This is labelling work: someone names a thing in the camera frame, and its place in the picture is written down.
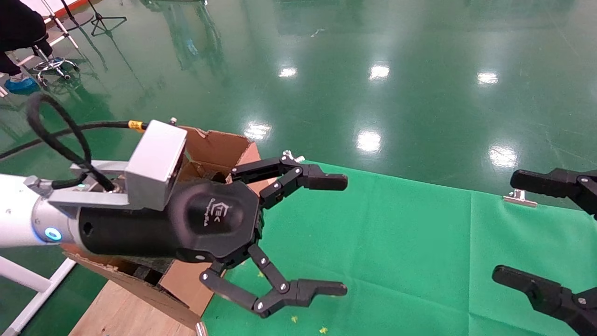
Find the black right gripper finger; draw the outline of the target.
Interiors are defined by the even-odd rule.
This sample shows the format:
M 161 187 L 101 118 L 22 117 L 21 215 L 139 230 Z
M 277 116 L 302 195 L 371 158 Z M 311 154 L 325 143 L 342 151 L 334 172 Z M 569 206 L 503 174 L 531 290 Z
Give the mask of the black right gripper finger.
M 597 171 L 554 169 L 548 174 L 516 170 L 510 186 L 554 198 L 569 198 L 580 209 L 597 218 Z
M 574 293 L 556 281 L 498 265 L 493 281 L 524 293 L 533 310 L 565 322 L 579 336 L 597 334 L 597 288 Z

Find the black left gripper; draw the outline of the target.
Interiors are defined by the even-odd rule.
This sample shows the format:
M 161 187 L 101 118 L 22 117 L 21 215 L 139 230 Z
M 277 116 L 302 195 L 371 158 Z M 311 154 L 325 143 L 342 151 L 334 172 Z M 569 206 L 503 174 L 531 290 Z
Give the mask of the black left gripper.
M 259 192 L 248 184 L 275 181 Z M 81 249 L 98 255 L 175 258 L 183 262 L 224 260 L 255 240 L 261 210 L 271 209 L 300 188 L 343 191 L 343 174 L 326 174 L 319 165 L 275 157 L 232 168 L 234 183 L 209 180 L 175 185 L 163 210 L 81 208 L 77 230 Z M 286 280 L 257 245 L 247 253 L 271 285 L 261 297 L 222 278 L 225 267 L 213 262 L 201 283 L 222 298 L 267 318 L 286 306 L 307 308 L 317 295 L 345 296 L 341 281 Z

